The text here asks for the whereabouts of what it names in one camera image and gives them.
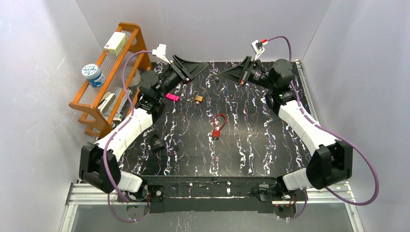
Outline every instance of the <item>white cable connector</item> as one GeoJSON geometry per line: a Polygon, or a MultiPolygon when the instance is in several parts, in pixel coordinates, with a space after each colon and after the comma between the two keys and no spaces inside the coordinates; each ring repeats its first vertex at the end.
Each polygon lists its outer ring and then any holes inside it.
{"type": "Polygon", "coordinates": [[[252,48],[256,53],[254,60],[257,60],[262,55],[262,53],[265,51],[265,48],[263,46],[258,46],[257,43],[259,43],[258,40],[255,40],[251,43],[252,48]]]}
{"type": "Polygon", "coordinates": [[[159,59],[161,59],[162,62],[166,64],[170,64],[170,61],[166,58],[166,45],[165,44],[160,44],[157,49],[152,50],[152,54],[159,59]]]}

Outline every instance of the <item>pink object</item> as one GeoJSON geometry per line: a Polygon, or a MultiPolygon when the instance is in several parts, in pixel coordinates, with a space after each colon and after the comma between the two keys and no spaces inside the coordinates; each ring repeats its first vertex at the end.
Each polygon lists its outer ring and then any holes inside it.
{"type": "Polygon", "coordinates": [[[170,94],[170,93],[167,93],[167,95],[165,95],[165,97],[168,98],[168,99],[171,99],[175,102],[177,102],[179,100],[178,96],[175,96],[174,94],[170,94]]]}

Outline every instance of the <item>gray floor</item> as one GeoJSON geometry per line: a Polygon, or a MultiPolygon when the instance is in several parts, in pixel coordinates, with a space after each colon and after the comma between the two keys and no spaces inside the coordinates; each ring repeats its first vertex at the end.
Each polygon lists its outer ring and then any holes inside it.
{"type": "MultiPolygon", "coordinates": [[[[120,217],[127,218],[125,205],[114,205],[120,217]]],[[[142,215],[143,208],[134,212],[142,215]]],[[[302,216],[286,222],[273,214],[256,212],[174,212],[148,214],[135,223],[115,219],[107,205],[79,205],[75,217],[75,232],[140,231],[140,232],[352,232],[346,206],[343,203],[310,203],[302,216]]]]}

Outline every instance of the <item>blue and white jar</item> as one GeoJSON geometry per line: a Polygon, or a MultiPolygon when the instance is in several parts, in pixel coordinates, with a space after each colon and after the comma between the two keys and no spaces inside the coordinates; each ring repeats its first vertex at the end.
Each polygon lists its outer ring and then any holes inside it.
{"type": "Polygon", "coordinates": [[[81,73],[92,87],[100,87],[105,82],[105,76],[96,64],[84,66],[81,73]]]}

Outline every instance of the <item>small black object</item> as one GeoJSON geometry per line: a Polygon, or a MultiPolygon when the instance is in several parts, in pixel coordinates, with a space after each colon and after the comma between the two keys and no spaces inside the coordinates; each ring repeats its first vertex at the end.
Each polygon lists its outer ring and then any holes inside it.
{"type": "Polygon", "coordinates": [[[151,135],[151,147],[152,151],[157,152],[165,148],[164,142],[159,138],[157,134],[151,135]]]}
{"type": "Polygon", "coordinates": [[[172,141],[174,142],[174,150],[179,151],[178,143],[176,143],[174,139],[172,139],[172,141]]]}

